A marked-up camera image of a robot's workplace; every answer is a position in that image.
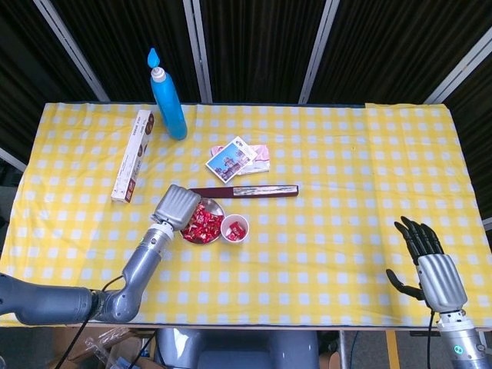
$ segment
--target table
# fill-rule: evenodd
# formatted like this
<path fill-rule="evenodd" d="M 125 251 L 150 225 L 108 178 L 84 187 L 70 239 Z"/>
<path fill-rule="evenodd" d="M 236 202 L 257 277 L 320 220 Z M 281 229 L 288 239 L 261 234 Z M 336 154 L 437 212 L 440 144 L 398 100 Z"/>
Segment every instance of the table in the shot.
<path fill-rule="evenodd" d="M 133 119 L 156 124 L 130 204 L 110 194 Z M 177 236 L 133 324 L 423 327 L 423 302 L 384 273 L 417 276 L 393 222 L 429 224 L 463 279 L 468 314 L 492 327 L 492 257 L 454 124 L 443 105 L 365 108 L 184 105 L 173 141 L 155 105 L 47 104 L 19 186 L 0 269 L 41 284 L 102 288 L 121 272 L 171 183 L 219 186 L 210 147 L 240 135 L 266 144 L 268 173 L 234 185 L 299 185 L 297 198 L 222 200 L 248 239 Z M 2 325 L 16 325 L 12 314 Z"/>

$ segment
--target card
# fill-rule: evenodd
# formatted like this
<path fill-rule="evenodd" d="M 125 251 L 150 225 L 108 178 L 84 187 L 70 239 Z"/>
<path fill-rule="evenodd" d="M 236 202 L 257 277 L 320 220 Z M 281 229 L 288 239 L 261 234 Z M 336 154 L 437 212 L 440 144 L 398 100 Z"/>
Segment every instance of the card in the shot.
<path fill-rule="evenodd" d="M 270 170 L 270 153 L 266 145 L 249 145 L 250 148 L 256 151 L 258 156 L 254 160 L 242 168 L 238 175 L 250 175 Z M 211 156 L 215 156 L 224 146 L 214 146 L 210 150 Z"/>
<path fill-rule="evenodd" d="M 242 168 L 249 165 L 257 156 L 243 139 L 237 136 L 222 150 L 207 161 L 207 168 L 217 175 L 221 181 L 228 183 Z"/>

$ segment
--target white cup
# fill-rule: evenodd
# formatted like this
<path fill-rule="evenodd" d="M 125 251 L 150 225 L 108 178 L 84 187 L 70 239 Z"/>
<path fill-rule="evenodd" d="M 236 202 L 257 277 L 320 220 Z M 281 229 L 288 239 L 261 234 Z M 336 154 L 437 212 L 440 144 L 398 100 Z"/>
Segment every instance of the white cup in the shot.
<path fill-rule="evenodd" d="M 239 223 L 239 225 L 243 227 L 243 229 L 246 231 L 246 234 L 244 235 L 244 237 L 241 240 L 231 241 L 226 236 L 230 233 L 229 227 L 231 226 L 231 224 L 233 224 L 235 222 Z M 222 221 L 221 234 L 222 234 L 222 237 L 224 237 L 224 239 L 227 242 L 231 242 L 232 244 L 237 244 L 239 242 L 242 242 L 248 236 L 248 233 L 249 233 L 249 223 L 243 216 L 241 216 L 239 214 L 228 215 Z"/>

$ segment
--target black curtain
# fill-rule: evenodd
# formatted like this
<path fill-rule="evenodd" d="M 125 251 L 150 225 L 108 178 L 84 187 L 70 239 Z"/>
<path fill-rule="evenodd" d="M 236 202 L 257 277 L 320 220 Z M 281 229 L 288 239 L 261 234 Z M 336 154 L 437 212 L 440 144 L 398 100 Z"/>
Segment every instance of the black curtain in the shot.
<path fill-rule="evenodd" d="M 214 102 L 297 103 L 324 0 L 201 0 Z"/>
<path fill-rule="evenodd" d="M 46 102 L 95 100 L 34 2 L 0 2 L 0 147 L 27 162 Z"/>
<path fill-rule="evenodd" d="M 420 104 L 492 26 L 483 0 L 342 0 L 311 103 Z"/>
<path fill-rule="evenodd" d="M 155 47 L 181 101 L 200 101 L 181 0 L 52 0 L 112 101 L 148 101 Z"/>
<path fill-rule="evenodd" d="M 492 218 L 492 55 L 445 100 L 483 219 Z"/>

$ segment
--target robot finger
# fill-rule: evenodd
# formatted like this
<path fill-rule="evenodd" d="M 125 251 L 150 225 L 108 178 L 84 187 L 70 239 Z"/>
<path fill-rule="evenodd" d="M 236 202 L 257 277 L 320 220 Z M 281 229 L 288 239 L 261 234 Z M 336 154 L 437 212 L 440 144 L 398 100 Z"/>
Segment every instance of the robot finger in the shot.
<path fill-rule="evenodd" d="M 427 224 L 422 223 L 421 227 L 424 230 L 425 234 L 427 235 L 429 242 L 432 244 L 434 253 L 444 254 L 444 250 L 440 245 L 439 238 L 437 238 L 436 232 L 434 232 L 434 230 L 431 227 L 429 227 Z"/>
<path fill-rule="evenodd" d="M 422 243 L 422 240 L 418 234 L 417 229 L 415 228 L 416 223 L 412 222 L 410 219 L 406 217 L 401 217 L 401 221 L 403 222 L 403 224 L 405 224 L 408 227 L 408 231 L 410 233 L 411 239 L 415 243 L 415 247 L 419 251 L 419 254 L 420 255 L 429 254 L 424 244 Z"/>
<path fill-rule="evenodd" d="M 394 226 L 403 235 L 405 242 L 407 242 L 408 252 L 410 252 L 410 256 L 412 257 L 414 264 L 417 265 L 417 259 L 419 258 L 419 256 L 421 256 L 421 253 L 418 251 L 417 247 L 415 246 L 415 243 L 412 241 L 410 232 L 405 228 L 404 225 L 398 223 L 397 221 L 394 222 Z"/>
<path fill-rule="evenodd" d="M 424 246 L 426 254 L 436 254 L 436 251 L 434 250 L 431 240 L 429 240 L 429 237 L 425 233 L 424 229 L 422 229 L 421 225 L 415 221 L 412 221 L 412 224 L 417 230 L 418 237 L 420 238 L 422 245 Z"/>

